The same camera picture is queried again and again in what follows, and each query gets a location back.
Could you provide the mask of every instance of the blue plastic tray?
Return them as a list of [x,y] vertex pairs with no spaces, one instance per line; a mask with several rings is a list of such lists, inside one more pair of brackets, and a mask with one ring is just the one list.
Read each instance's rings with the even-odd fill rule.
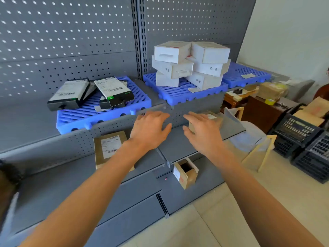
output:
[[185,78],[179,79],[178,87],[159,87],[155,84],[155,74],[144,74],[143,80],[145,84],[151,87],[154,91],[159,94],[160,99],[166,100],[166,102],[171,105],[177,105],[178,103],[184,103],[186,101],[191,101],[193,99],[204,98],[208,95],[213,95],[215,93],[226,92],[227,84],[222,83],[220,87],[209,88],[207,90],[202,90],[200,92],[191,93],[188,88],[196,87]]
[[[241,77],[241,74],[254,74],[257,76],[245,79]],[[263,83],[270,78],[269,73],[231,62],[228,72],[223,75],[222,82],[227,83],[229,88],[245,87],[256,82]]]
[[127,103],[126,107],[114,108],[113,110],[96,112],[95,106],[99,106],[101,92],[90,97],[81,108],[57,111],[56,128],[60,134],[85,128],[90,130],[94,124],[106,120],[112,120],[126,114],[135,115],[137,111],[150,108],[151,99],[127,76],[118,77],[119,80],[127,80],[128,88],[134,93],[135,99]]

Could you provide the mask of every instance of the gray shelving unit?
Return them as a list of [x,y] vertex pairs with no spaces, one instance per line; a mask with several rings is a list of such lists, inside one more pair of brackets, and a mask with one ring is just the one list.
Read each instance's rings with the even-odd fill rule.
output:
[[[153,46],[168,40],[224,44],[235,61],[255,2],[1,0],[0,159],[25,178],[0,246],[18,246],[95,172],[94,137],[121,130],[129,136],[133,127],[137,115],[125,115],[60,135],[46,102],[67,79],[128,75],[151,98],[149,109],[169,113],[165,125],[173,125],[167,140],[127,174],[86,246],[117,246],[220,185],[219,171],[189,144],[181,126],[189,111],[219,112],[224,93],[170,106],[142,75],[154,71]],[[243,130],[224,117],[223,139]],[[200,171],[195,185],[183,190],[171,164],[190,155]]]

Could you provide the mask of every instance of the barcode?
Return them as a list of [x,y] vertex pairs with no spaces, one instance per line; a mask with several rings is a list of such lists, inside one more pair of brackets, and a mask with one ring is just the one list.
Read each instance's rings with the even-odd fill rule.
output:
[[112,152],[115,152],[115,151],[117,151],[117,149],[109,150],[109,151],[107,151],[107,152],[108,152],[108,153],[112,153]]
[[72,92],[72,93],[60,93],[59,96],[63,96],[63,95],[74,95],[74,94],[75,94],[75,92]]
[[114,91],[117,91],[117,90],[120,90],[122,89],[122,87],[117,87],[117,88],[113,88],[113,89],[108,89],[107,91],[109,92],[114,92]]

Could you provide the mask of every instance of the tape roll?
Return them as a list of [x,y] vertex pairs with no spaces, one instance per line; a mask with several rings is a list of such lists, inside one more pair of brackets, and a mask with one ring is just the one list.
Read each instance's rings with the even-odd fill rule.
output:
[[271,100],[271,99],[266,99],[265,100],[265,104],[268,104],[270,106],[273,106],[275,104],[275,100]]

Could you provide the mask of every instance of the hand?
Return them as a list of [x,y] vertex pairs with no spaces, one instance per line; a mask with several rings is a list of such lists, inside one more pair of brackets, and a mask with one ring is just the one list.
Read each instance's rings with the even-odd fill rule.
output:
[[130,140],[139,146],[142,145],[146,152],[157,148],[171,132],[171,123],[162,131],[162,125],[169,116],[160,111],[146,112],[144,116],[138,115],[130,133]]
[[184,134],[201,154],[209,158],[213,163],[221,152],[228,151],[223,143],[220,130],[216,123],[206,114],[189,112],[183,115],[194,126],[195,134],[187,126],[183,126]]

